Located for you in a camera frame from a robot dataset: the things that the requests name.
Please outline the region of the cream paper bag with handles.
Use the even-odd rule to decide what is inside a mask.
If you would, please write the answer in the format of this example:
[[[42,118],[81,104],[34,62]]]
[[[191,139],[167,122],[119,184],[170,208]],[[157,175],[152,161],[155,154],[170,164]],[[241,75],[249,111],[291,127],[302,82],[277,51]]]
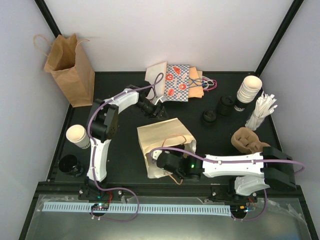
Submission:
[[[138,127],[137,133],[139,145],[144,157],[147,177],[149,179],[159,179],[169,176],[177,185],[181,185],[183,180],[177,181],[176,178],[182,179],[182,177],[157,167],[156,160],[162,152],[182,154],[181,162],[187,155],[179,151],[166,149],[157,150],[156,148],[172,147],[195,153],[197,142],[189,130],[180,120],[178,120],[178,118],[173,118]]]

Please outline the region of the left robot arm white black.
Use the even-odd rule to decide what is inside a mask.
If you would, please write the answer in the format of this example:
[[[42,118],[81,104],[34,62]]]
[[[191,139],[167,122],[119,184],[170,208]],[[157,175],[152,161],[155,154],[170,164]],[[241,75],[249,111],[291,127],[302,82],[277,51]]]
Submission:
[[[119,114],[130,106],[137,106],[146,117],[163,119],[164,106],[147,99],[149,92],[156,92],[154,84],[143,87],[129,85],[117,95],[94,100],[87,121],[87,134],[90,140],[90,164],[84,183],[80,187],[82,200],[102,200],[108,192],[104,180],[107,177],[108,150],[112,138],[118,130]]]

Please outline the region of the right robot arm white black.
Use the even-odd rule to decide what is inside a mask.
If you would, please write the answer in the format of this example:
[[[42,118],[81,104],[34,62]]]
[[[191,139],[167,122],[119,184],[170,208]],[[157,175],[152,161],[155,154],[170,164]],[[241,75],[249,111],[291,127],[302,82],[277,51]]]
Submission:
[[[227,189],[227,195],[234,202],[269,188],[281,192],[297,188],[295,161],[269,146],[263,147],[261,152],[233,156],[199,156],[184,147],[158,147],[149,156],[158,168],[181,180],[232,176],[234,180]]]

